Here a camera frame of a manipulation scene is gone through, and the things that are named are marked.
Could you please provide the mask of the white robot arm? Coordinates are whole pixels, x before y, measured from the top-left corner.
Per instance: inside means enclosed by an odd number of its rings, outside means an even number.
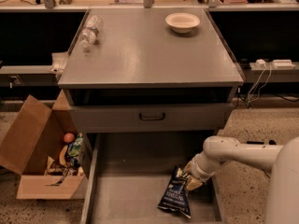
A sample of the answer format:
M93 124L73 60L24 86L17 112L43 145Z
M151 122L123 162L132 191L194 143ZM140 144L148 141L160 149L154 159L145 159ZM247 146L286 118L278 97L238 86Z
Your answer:
M269 175L264 224L299 224L299 138L282 145L247 144L228 136L212 135L184 167L185 189L199 189L231 163Z

